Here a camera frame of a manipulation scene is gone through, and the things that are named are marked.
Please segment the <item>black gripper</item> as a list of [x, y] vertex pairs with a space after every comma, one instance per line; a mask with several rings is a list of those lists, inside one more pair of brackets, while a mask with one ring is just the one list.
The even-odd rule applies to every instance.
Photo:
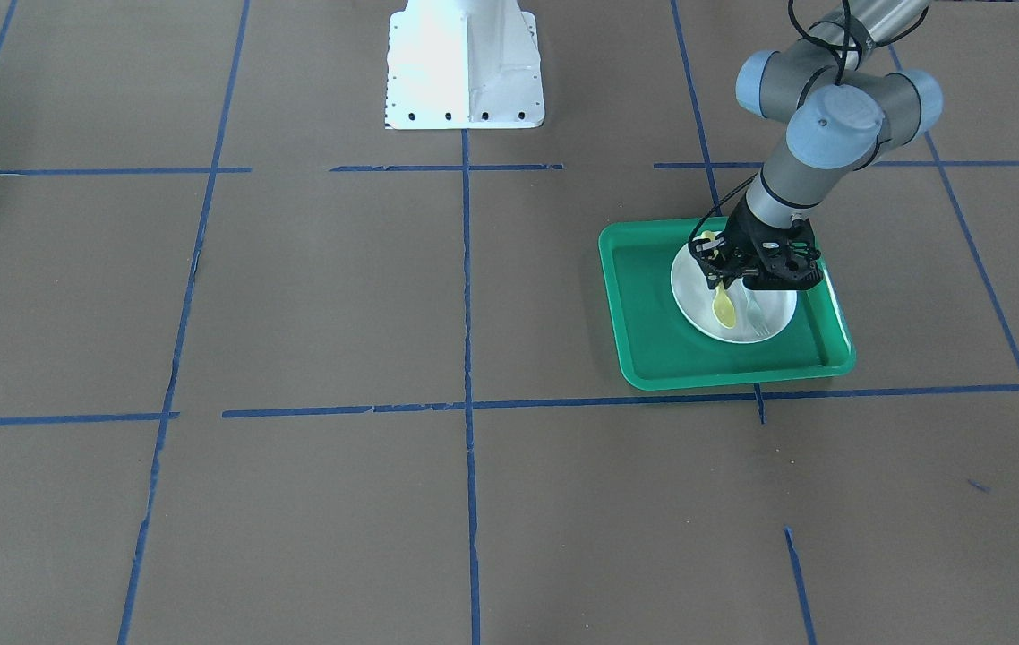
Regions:
[[728, 216], [718, 238], [693, 238], [690, 257], [705, 278], [707, 289], [725, 291], [738, 280], [796, 280], [799, 260], [793, 241], [799, 234], [792, 226], [768, 225], [741, 199]]

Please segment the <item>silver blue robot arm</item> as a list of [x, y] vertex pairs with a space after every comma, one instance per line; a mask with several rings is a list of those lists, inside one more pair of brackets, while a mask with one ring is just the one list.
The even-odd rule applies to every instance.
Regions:
[[694, 231], [689, 249], [707, 288], [803, 291], [822, 280], [811, 216], [849, 173], [919, 140], [938, 122], [944, 95], [926, 71], [871, 76], [871, 54], [922, 25], [927, 1], [842, 1], [799, 40], [759, 50], [743, 63], [736, 99], [751, 114], [784, 124], [760, 171], [735, 189], [738, 200], [714, 240]]

